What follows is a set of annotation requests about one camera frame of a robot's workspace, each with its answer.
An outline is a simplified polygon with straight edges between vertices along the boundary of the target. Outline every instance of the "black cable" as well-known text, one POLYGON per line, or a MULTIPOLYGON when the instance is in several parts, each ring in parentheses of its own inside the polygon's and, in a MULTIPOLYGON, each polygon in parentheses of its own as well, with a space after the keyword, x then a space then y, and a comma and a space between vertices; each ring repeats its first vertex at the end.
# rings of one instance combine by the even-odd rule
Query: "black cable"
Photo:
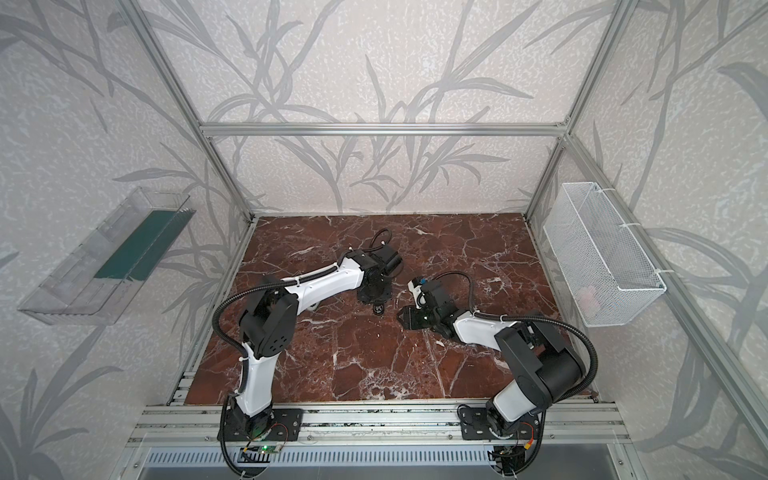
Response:
POLYGON ((517 475, 520 472, 523 472, 526 468, 531 466, 531 463, 536 459, 536 455, 538 455, 538 451, 541 449, 541 440, 544 439, 544 422, 547 419, 547 411, 544 410, 541 412, 541 420, 538 423, 538 435, 536 436, 536 445, 533 448, 533 452, 531 452, 531 456, 528 457, 527 460, 525 460, 525 463, 522 467, 520 467, 519 470, 515 471, 515 475, 517 475))
POLYGON ((392 231, 389 228, 382 228, 381 230, 373 234, 373 238, 371 238, 371 242, 369 243, 368 248, 361 248, 361 250, 365 253, 376 251, 381 247, 385 246, 387 243, 389 243, 391 239, 392 239, 392 231), (387 239, 378 245, 374 245, 374 243, 376 242, 376 239, 379 238, 379 235, 385 232, 389 234, 387 239))
POLYGON ((227 423, 227 405, 230 402, 230 397, 233 397, 233 395, 229 394, 227 399, 224 401, 224 404, 221 407, 221 418, 219 419, 219 446, 221 447, 221 455, 224 457, 224 463, 227 464, 227 467, 229 467, 232 473, 238 477, 256 478, 258 474, 247 475, 245 470, 240 470, 237 465, 235 465, 235 462, 232 461, 230 458, 230 453, 227 451, 227 444, 224 441, 224 425, 227 423))
POLYGON ((459 405, 458 405, 458 407, 456 407, 456 415, 458 415, 458 420, 459 420, 461 423, 463 423, 464 425, 473 426, 473 425, 474 425, 474 423, 466 422, 466 421, 465 421, 465 420, 462 418, 462 409, 470 409, 470 408, 471 408, 471 406, 467 405, 466 403, 461 403, 461 404, 459 404, 459 405))
POLYGON ((469 282, 469 292, 467 294, 467 303, 469 304, 469 311, 474 311, 475 310, 475 283, 472 282, 472 278, 467 273, 462 272, 461 270, 450 270, 448 272, 440 273, 438 276, 434 278, 434 280, 442 278, 446 275, 461 275, 467 279, 467 282, 469 282))

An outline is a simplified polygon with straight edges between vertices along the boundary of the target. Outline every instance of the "green strip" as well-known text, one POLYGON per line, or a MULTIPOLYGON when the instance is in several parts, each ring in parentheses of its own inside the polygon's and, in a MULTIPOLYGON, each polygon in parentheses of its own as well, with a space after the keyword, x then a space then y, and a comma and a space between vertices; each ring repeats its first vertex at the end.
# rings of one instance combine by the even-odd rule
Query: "green strip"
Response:
POLYGON ((193 211, 151 211, 101 266, 95 278, 146 280, 168 247, 187 225, 192 214, 193 211))

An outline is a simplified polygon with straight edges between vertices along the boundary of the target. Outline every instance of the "wire basket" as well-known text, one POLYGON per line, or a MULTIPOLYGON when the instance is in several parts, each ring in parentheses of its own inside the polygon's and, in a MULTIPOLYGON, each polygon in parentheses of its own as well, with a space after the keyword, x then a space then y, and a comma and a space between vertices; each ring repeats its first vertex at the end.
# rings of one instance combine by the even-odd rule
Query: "wire basket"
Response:
POLYGON ((594 182, 562 184, 544 232, 587 326, 626 325, 667 286, 594 182))

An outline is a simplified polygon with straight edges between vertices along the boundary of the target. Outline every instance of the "leaf pattern wallpaper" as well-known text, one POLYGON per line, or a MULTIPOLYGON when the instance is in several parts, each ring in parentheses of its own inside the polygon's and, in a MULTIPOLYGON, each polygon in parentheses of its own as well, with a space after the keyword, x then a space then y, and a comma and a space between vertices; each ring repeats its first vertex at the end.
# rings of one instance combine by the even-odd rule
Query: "leaf pattern wallpaper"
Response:
MULTIPOLYGON (((562 121, 614 7, 613 0, 141 4, 209 122, 562 121)), ((216 143, 257 212, 459 213, 523 211, 520 190, 535 189, 554 139, 216 143)))
MULTIPOLYGON (((705 313, 768 392, 768 2, 640 5, 576 134, 705 313)), ((571 310, 541 226, 554 288, 571 310)), ((590 329, 598 389, 621 407, 651 478, 768 478, 768 459, 658 300, 624 327, 590 329)))
POLYGON ((165 403, 246 228, 117 6, 0 4, 0 478, 107 478, 165 403), (197 213, 114 326, 16 310, 135 187, 197 213))

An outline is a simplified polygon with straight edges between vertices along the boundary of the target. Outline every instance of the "zip tie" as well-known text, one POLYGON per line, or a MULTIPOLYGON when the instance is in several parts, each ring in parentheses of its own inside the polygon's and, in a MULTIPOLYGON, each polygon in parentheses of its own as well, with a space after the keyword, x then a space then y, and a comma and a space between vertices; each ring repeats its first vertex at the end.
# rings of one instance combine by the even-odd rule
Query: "zip tie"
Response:
POLYGON ((299 286, 299 285, 301 285, 301 276, 289 276, 289 277, 283 279, 283 282, 289 282, 291 280, 296 282, 296 285, 291 285, 291 286, 299 286))

